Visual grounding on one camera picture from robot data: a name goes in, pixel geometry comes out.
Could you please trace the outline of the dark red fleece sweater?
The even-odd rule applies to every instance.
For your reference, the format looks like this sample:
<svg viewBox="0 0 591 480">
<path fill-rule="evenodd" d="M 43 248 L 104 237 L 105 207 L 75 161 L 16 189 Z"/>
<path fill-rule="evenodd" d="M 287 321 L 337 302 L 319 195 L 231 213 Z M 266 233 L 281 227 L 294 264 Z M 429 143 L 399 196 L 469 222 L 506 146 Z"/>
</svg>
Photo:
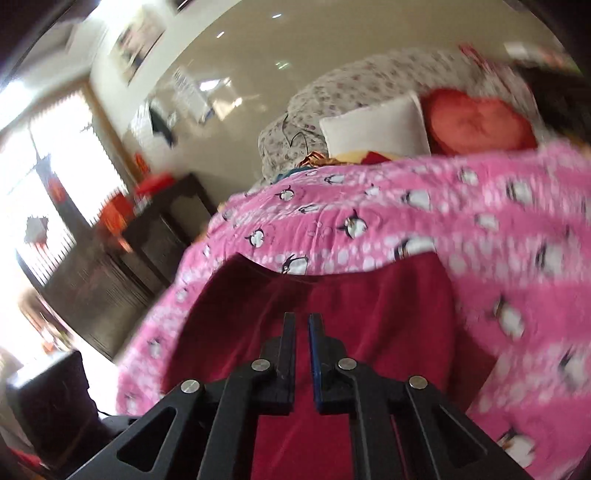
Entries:
<svg viewBox="0 0 591 480">
<path fill-rule="evenodd" d="M 256 479 L 349 479 L 349 422 L 322 416 L 312 399 L 308 316 L 353 359 L 397 380 L 426 377 L 467 409 L 495 359 L 466 332 L 439 258 L 421 254 L 373 271 L 319 276 L 274 272 L 245 256 L 225 261 L 198 294 L 167 361 L 161 388 L 187 379 L 211 382 L 252 360 L 280 335 L 285 313 L 297 318 L 294 412 L 263 417 L 257 428 Z"/>
</svg>

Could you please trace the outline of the dark wooden side table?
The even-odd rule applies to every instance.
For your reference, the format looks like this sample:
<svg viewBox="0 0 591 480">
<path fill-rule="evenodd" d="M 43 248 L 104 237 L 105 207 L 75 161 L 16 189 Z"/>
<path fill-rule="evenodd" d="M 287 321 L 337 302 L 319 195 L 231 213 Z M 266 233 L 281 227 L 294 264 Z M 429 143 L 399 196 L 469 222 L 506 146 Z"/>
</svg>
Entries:
<svg viewBox="0 0 591 480">
<path fill-rule="evenodd" d="M 120 237 L 112 236 L 99 224 L 107 259 L 115 277 L 123 281 L 120 297 L 131 305 L 124 320 L 117 320 L 121 337 L 115 347 L 120 350 L 159 294 L 171 285 L 184 251 L 194 234 L 179 220 L 173 208 L 182 201 L 193 203 L 191 220 L 211 219 L 215 212 L 200 179 L 188 173 L 175 178 L 176 183 L 153 197 L 129 199 L 135 217 Z"/>
</svg>

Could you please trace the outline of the red bag on table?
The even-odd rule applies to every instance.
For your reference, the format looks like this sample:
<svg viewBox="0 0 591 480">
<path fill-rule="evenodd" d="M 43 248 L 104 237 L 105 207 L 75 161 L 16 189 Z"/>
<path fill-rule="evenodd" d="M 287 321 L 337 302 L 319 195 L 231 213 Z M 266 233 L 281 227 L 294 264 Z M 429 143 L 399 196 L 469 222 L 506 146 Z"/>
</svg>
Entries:
<svg viewBox="0 0 591 480">
<path fill-rule="evenodd" d="M 114 237 L 120 237 L 135 217 L 129 199 L 117 192 L 103 206 L 99 214 L 99 224 Z"/>
</svg>

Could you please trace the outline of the pink penguin print duvet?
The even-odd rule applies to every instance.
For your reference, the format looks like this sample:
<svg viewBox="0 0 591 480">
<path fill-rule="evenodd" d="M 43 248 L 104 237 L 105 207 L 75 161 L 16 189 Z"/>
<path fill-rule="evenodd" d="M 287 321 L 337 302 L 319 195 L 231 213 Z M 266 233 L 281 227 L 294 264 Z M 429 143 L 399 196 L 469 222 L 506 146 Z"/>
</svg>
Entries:
<svg viewBox="0 0 591 480">
<path fill-rule="evenodd" d="M 198 294 L 232 256 L 292 276 L 435 254 L 462 325 L 495 365 L 466 411 L 532 477 L 590 446 L 590 163 L 536 150 L 303 171 L 237 194 L 185 252 L 120 364 L 117 409 L 142 415 Z"/>
</svg>

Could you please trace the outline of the red gift box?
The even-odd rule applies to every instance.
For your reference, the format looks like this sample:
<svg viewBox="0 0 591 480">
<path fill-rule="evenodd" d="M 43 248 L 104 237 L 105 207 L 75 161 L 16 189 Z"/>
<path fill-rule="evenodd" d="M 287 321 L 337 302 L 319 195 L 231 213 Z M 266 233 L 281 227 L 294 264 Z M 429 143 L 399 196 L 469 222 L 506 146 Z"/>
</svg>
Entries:
<svg viewBox="0 0 591 480">
<path fill-rule="evenodd" d="M 134 189 L 134 196 L 136 198 L 153 197 L 175 183 L 176 179 L 168 173 L 150 175 L 137 184 Z"/>
</svg>

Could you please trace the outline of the yellow and red blanket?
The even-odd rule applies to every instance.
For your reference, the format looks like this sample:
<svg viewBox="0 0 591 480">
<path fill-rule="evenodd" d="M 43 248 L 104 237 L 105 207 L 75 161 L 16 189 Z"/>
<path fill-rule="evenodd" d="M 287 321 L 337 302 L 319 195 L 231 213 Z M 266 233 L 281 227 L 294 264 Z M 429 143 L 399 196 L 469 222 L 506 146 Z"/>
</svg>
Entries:
<svg viewBox="0 0 591 480">
<path fill-rule="evenodd" d="M 367 150 L 349 151 L 338 154 L 335 157 L 314 151 L 308 154 L 308 156 L 305 156 L 304 159 L 297 164 L 297 167 L 320 168 L 335 165 L 376 165 L 397 160 L 400 160 L 400 157 L 397 155 Z"/>
</svg>

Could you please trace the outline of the white square pillow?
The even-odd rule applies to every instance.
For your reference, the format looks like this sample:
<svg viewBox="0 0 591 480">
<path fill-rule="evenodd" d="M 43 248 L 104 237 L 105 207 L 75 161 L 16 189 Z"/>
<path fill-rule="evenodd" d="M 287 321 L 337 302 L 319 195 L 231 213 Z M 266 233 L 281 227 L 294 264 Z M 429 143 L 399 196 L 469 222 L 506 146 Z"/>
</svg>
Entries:
<svg viewBox="0 0 591 480">
<path fill-rule="evenodd" d="M 431 154 L 420 98 L 410 91 L 392 100 L 320 120 L 329 155 L 374 151 L 408 158 Z"/>
</svg>

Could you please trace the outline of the red heart shaped cushion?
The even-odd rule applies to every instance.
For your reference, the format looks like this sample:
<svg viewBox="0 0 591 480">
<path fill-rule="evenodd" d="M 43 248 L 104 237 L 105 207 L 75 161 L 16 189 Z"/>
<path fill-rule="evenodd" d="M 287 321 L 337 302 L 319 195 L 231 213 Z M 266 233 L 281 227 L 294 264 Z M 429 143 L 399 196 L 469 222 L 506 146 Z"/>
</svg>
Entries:
<svg viewBox="0 0 591 480">
<path fill-rule="evenodd" d="M 471 97 L 451 88 L 421 97 L 433 153 L 446 156 L 524 151 L 538 146 L 530 121 L 500 98 Z"/>
</svg>

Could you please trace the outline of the dark cloth hanging on wall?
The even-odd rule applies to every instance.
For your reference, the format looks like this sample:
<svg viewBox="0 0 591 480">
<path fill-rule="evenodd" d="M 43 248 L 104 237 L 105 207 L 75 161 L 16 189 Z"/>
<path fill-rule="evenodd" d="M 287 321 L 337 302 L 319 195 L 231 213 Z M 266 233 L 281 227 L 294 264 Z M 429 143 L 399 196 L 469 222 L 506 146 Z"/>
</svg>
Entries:
<svg viewBox="0 0 591 480">
<path fill-rule="evenodd" d="M 177 137 L 169 126 L 167 117 L 154 99 L 148 103 L 148 116 L 152 135 L 161 137 L 169 148 L 173 148 L 177 144 Z"/>
</svg>

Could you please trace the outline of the white wall calendar chart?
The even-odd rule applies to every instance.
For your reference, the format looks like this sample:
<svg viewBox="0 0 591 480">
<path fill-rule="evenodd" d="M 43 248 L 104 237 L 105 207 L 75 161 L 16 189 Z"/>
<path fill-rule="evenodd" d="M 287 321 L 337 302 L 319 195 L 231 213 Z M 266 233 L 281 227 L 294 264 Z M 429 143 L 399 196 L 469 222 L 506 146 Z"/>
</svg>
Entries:
<svg viewBox="0 0 591 480">
<path fill-rule="evenodd" d="M 180 103 L 198 124 L 205 124 L 214 113 L 211 102 L 187 72 L 179 67 L 171 76 L 172 87 Z"/>
</svg>

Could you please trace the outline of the framed wall photo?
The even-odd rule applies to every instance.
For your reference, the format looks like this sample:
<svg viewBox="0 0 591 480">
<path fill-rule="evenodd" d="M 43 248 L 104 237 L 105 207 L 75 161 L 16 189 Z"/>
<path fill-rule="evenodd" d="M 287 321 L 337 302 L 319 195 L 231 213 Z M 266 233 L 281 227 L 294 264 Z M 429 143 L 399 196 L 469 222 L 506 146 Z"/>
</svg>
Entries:
<svg viewBox="0 0 591 480">
<path fill-rule="evenodd" d="M 118 35 L 110 58 L 126 84 L 132 81 L 164 31 L 164 24 L 156 12 L 141 7 Z"/>
</svg>

